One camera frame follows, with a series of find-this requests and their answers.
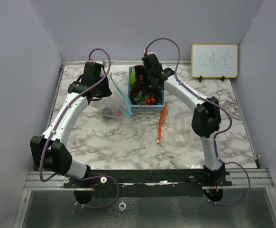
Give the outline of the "green leaf vegetable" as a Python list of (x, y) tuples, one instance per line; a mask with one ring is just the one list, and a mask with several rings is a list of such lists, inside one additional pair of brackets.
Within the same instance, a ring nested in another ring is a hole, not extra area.
[(133, 70), (130, 74), (129, 77), (129, 81), (130, 81), (130, 86), (133, 87), (134, 84), (136, 83), (136, 74), (135, 74), (135, 70)]

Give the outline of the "dark grape bunch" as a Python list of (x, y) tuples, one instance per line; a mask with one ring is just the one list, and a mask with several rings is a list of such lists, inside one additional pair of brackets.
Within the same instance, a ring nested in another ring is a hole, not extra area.
[(155, 102), (152, 103), (151, 105), (161, 105), (163, 102), (163, 94), (162, 94), (162, 89), (158, 87), (153, 87), (151, 85), (136, 85), (134, 84), (133, 87), (131, 87), (130, 92), (129, 92), (129, 98), (131, 101), (132, 105), (138, 105), (135, 103), (134, 98), (137, 97), (138, 95), (148, 95), (150, 97), (155, 98)]

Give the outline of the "dark purple plum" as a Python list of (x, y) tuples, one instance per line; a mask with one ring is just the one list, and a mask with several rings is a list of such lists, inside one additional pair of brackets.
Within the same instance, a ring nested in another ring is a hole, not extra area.
[(101, 114), (103, 116), (111, 118), (112, 117), (112, 110), (110, 108), (103, 108), (102, 111), (101, 111)]

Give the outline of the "cherry tomatoes with green leaves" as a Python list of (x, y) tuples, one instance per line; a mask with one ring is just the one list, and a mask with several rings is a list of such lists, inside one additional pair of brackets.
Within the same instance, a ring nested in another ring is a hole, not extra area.
[(134, 98), (135, 103), (138, 105), (151, 105), (152, 103), (155, 102), (154, 97), (150, 97), (148, 95), (138, 95), (137, 97)]

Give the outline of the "clear bag blue zipper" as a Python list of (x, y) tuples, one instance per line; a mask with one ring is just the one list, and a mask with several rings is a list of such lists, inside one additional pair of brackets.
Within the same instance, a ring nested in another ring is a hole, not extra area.
[(123, 119), (123, 118), (131, 117), (132, 111), (131, 111), (130, 99), (126, 94), (126, 92), (114, 80), (112, 73), (108, 75), (108, 82), (109, 82), (109, 87), (112, 92), (112, 95), (109, 97), (104, 97), (99, 101), (98, 108), (100, 111), (100, 115), (103, 118), (109, 118), (101, 114), (102, 109), (103, 108), (112, 109), (113, 107), (116, 107), (122, 111), (122, 114), (120, 116), (112, 115), (111, 118)]

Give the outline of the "blue plastic basket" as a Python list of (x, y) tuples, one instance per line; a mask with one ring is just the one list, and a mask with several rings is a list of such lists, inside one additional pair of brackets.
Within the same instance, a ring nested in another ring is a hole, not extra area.
[[(128, 96), (131, 89), (129, 77), (131, 72), (134, 70), (134, 66), (129, 67), (129, 75), (128, 75)], [(135, 105), (131, 104), (131, 111), (132, 112), (161, 112), (165, 106), (165, 95), (164, 91), (163, 94), (163, 102), (160, 105)]]

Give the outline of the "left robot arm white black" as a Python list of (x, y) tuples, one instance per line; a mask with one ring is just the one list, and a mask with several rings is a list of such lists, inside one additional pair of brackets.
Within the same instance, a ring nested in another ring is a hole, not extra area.
[(66, 145), (75, 123), (88, 104), (112, 94), (105, 66), (104, 60), (87, 61), (83, 74), (69, 85), (65, 102), (56, 118), (41, 136), (33, 136), (30, 141), (34, 166), (39, 171), (74, 177), (76, 184), (82, 188), (91, 182), (90, 167), (75, 161)]

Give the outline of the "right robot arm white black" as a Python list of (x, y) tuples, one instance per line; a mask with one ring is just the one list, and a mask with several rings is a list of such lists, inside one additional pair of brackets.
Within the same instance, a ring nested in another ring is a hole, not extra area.
[(134, 66), (136, 85), (166, 90), (180, 99), (193, 112), (192, 130), (200, 137), (204, 152), (204, 180), (214, 186), (221, 181), (225, 165), (219, 159), (215, 134), (221, 123), (219, 102), (216, 97), (208, 98), (197, 93), (184, 83), (176, 70), (163, 68), (157, 55), (151, 53), (142, 57), (142, 65)]

